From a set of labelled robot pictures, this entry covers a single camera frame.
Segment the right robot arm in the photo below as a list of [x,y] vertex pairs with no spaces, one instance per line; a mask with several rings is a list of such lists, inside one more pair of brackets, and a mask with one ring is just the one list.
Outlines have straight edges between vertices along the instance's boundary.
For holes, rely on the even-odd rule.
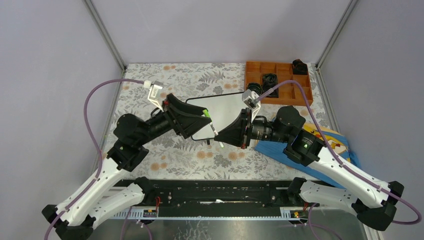
[[385,231],[394,221],[404,186],[397,181],[379,180],[352,165],[336,154],[330,144],[305,130],[305,121],[293,106],[281,107],[273,121],[263,116],[253,117],[252,111],[245,108],[214,139],[242,149],[251,140],[284,143],[283,154],[289,160],[339,184],[331,187],[296,177],[286,193],[291,205],[316,203],[337,208],[356,216],[372,229]]

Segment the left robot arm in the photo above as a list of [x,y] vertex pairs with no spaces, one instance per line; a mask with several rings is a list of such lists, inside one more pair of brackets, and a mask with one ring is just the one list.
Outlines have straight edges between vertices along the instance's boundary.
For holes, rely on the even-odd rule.
[[189,138],[211,123],[205,107],[188,104],[168,94],[160,111],[148,120],[127,113],[116,124],[117,137],[97,171],[63,202],[47,205],[42,214],[62,240],[86,240],[93,231],[116,213],[131,206],[148,206],[156,191],[146,177],[139,177],[124,190],[104,198],[104,194],[132,172],[148,155],[145,144],[174,131]]

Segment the small whiteboard black frame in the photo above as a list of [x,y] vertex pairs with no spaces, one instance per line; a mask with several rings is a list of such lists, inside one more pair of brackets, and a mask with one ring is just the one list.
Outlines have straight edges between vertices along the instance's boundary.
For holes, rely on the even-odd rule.
[[236,92],[187,99],[187,104],[206,108],[214,126],[214,129],[210,125],[204,126],[191,137],[192,140],[212,139],[216,133],[231,124],[239,116],[241,110],[247,107],[242,101],[242,94],[242,92]]

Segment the green capped marker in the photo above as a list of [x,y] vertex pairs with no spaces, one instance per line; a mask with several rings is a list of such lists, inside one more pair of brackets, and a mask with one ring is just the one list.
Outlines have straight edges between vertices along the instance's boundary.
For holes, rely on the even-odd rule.
[[213,132],[214,136],[215,136],[215,137],[216,137],[216,136],[218,136],[218,131],[216,130],[216,128],[215,128],[215,126],[214,126],[214,124],[213,124],[213,121],[212,121],[212,118],[211,118],[211,116],[210,116],[210,114],[209,114],[209,111],[208,111],[207,109],[204,109],[202,112],[203,112],[203,114],[204,114],[207,118],[209,118],[209,119],[210,119],[210,123],[209,123],[209,125],[210,125],[210,127],[211,127],[211,130],[212,130],[212,132]]

